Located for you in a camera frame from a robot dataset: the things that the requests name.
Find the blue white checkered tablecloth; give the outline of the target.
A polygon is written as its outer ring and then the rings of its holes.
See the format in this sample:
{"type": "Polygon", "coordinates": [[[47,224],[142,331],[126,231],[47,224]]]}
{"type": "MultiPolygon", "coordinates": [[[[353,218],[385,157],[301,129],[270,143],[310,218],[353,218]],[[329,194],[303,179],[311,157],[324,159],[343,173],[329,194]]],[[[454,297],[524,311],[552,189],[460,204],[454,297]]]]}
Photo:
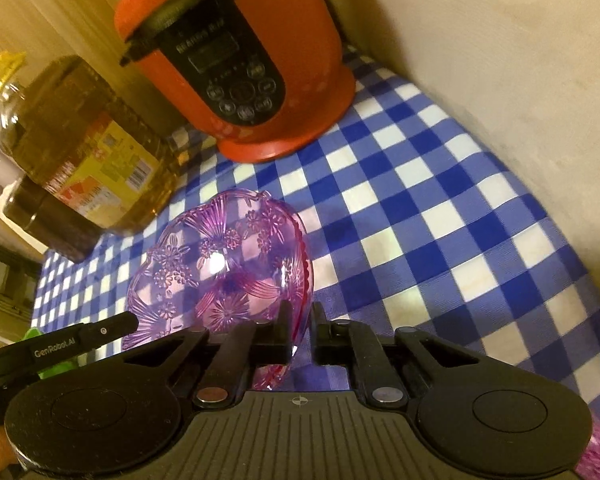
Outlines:
{"type": "Polygon", "coordinates": [[[356,96],[290,156],[236,164],[191,128],[193,166],[143,232],[104,237],[74,264],[45,257],[32,323],[57,330],[124,308],[166,224],[228,188],[266,191],[308,231],[314,296],[330,318],[403,325],[558,380],[600,421],[600,293],[545,209],[414,84],[356,52],[356,96]]]}

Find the dark brown tin canister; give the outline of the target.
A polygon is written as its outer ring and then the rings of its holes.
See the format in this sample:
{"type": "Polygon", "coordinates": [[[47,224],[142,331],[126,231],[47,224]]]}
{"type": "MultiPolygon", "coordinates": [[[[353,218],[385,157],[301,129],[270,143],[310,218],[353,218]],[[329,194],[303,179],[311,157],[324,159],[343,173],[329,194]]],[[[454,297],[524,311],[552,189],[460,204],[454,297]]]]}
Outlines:
{"type": "Polygon", "coordinates": [[[22,176],[4,188],[8,215],[18,228],[74,263],[85,260],[102,237],[102,229],[55,196],[22,176]]]}

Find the dark wooden shelf rack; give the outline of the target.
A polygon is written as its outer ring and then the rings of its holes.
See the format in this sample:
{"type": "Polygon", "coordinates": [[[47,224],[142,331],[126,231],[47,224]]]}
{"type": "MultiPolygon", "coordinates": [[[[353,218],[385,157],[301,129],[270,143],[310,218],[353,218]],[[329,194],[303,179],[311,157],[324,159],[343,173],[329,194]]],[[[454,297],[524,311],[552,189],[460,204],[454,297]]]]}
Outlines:
{"type": "Polygon", "coordinates": [[[0,245],[0,311],[30,320],[41,263],[0,245]]]}

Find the large cooking oil bottle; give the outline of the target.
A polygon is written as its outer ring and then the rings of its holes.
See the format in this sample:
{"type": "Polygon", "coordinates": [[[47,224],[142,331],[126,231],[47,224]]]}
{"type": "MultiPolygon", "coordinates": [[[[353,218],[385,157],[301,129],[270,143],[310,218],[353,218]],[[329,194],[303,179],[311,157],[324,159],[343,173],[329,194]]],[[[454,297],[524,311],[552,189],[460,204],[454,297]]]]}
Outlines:
{"type": "Polygon", "coordinates": [[[99,228],[143,231],[178,183],[168,142],[83,58],[56,58],[22,84],[25,62],[23,53],[0,53],[1,150],[99,228]]]}

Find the red electric pressure cooker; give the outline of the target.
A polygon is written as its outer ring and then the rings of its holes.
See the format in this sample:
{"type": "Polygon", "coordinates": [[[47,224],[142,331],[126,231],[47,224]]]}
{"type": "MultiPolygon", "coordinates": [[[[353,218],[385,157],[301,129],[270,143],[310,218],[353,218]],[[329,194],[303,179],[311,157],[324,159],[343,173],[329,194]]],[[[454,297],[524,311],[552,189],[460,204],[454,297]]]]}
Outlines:
{"type": "Polygon", "coordinates": [[[234,162],[303,148],[354,98],[325,0],[120,0],[114,26],[122,64],[234,162]]]}

